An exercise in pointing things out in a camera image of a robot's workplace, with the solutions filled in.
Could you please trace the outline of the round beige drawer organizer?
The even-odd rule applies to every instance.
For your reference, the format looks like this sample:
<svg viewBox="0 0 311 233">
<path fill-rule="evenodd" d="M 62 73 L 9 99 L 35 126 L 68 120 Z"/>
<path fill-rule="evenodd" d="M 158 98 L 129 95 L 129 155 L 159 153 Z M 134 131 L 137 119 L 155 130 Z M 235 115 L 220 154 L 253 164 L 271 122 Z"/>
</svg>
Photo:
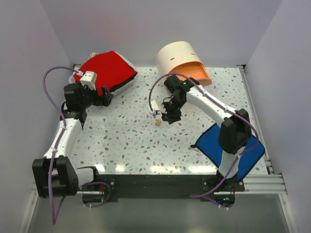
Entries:
<svg viewBox="0 0 311 233">
<path fill-rule="evenodd" d="M 156 56 L 156 67 L 160 75 L 181 73 L 194 78 L 202 86 L 212 84 L 204 64 L 186 41 L 177 41 L 164 46 Z"/>
</svg>

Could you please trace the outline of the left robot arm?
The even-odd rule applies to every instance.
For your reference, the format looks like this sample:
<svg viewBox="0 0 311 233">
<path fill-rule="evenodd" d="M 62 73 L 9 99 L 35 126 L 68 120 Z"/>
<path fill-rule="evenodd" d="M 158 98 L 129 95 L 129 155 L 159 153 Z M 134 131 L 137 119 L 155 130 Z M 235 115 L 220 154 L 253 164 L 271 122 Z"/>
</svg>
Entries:
<svg viewBox="0 0 311 233">
<path fill-rule="evenodd" d="M 74 196 L 82 186 L 96 190 L 104 185 L 94 166 L 75 169 L 70 162 L 73 146 L 82 131 L 87 108 L 109 106 L 113 98 L 106 86 L 102 95 L 80 83 L 64 87 L 65 103 L 60 111 L 60 121 L 55 139 L 43 158 L 35 159 L 32 170 L 38 194 L 41 198 Z"/>
</svg>

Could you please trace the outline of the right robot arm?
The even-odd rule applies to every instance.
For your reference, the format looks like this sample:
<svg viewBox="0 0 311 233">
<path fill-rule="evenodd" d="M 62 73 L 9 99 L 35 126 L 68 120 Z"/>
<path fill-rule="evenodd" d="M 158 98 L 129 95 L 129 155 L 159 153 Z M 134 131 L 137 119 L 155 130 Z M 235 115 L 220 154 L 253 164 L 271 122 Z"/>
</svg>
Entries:
<svg viewBox="0 0 311 233">
<path fill-rule="evenodd" d="M 249 114 L 245 109 L 235 110 L 209 94 L 196 80 L 184 81 L 176 75 L 169 76 L 165 87 L 172 94 L 169 101 L 163 102 L 162 120 L 172 124 L 181 120 L 181 108 L 190 103 L 211 117 L 220 127 L 218 143 L 222 148 L 219 176 L 216 184 L 227 191 L 234 184 L 233 177 L 238 173 L 238 155 L 245 149 L 251 138 Z"/>
</svg>

